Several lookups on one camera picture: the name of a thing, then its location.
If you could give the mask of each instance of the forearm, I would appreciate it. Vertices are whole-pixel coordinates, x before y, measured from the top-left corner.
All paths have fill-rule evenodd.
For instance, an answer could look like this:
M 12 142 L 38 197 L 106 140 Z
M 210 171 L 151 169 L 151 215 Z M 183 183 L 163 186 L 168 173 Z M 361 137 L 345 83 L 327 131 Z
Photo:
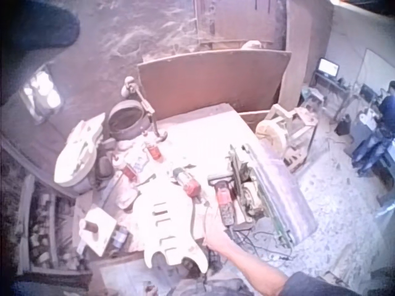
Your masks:
M 227 257 L 262 295 L 278 295 L 287 281 L 287 276 L 280 270 L 245 252 L 233 241 L 220 253 Z

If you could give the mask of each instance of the person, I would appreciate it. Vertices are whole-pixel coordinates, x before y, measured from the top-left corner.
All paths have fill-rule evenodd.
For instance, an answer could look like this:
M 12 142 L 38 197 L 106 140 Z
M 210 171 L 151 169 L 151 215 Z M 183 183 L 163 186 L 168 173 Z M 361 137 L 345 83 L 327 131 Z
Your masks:
M 352 166 L 359 168 L 359 176 L 363 176 L 383 156 L 394 139 L 395 81 L 390 82 L 388 92 L 378 108 L 381 117 L 377 119 L 376 129 L 351 155 Z
M 343 287 L 333 286 L 302 272 L 287 277 L 279 269 L 270 266 L 258 257 L 244 251 L 222 228 L 213 222 L 206 223 L 206 245 L 231 261 L 253 288 L 265 296 L 356 296 L 357 293 Z M 243 280 L 221 270 L 206 283 L 197 280 L 182 280 L 168 296 L 253 296 Z

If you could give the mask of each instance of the unfinished guitar body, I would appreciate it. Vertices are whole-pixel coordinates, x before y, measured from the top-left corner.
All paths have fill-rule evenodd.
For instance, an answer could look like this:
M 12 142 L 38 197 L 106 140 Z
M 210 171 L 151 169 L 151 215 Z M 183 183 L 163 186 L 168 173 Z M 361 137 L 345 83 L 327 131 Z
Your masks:
M 193 202 L 182 188 L 157 179 L 141 188 L 141 193 L 133 211 L 138 214 L 146 265 L 152 268 L 152 257 L 160 252 L 169 265 L 190 258 L 202 273 L 207 272 L 207 258 L 191 235 Z

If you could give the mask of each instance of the hand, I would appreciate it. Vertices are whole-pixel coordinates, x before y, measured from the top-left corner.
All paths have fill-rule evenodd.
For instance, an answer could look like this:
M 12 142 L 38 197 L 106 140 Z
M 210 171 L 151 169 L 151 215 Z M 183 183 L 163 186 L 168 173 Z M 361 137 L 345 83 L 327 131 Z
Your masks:
M 232 244 L 232 240 L 224 231 L 218 208 L 207 213 L 204 226 L 206 232 L 204 234 L 204 243 L 206 246 L 215 252 L 223 254 Z

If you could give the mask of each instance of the sleeve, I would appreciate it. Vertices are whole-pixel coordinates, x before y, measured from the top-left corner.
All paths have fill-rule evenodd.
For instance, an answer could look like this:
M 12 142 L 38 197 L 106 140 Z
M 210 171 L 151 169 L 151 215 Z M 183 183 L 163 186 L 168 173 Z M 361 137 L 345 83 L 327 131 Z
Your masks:
M 378 106 L 378 110 L 380 111 L 381 114 L 385 113 L 386 110 L 388 109 L 388 104 L 391 100 L 391 96 L 386 97 L 383 102 Z
M 285 283 L 279 296 L 358 296 L 357 293 L 331 285 L 304 273 L 295 273 Z

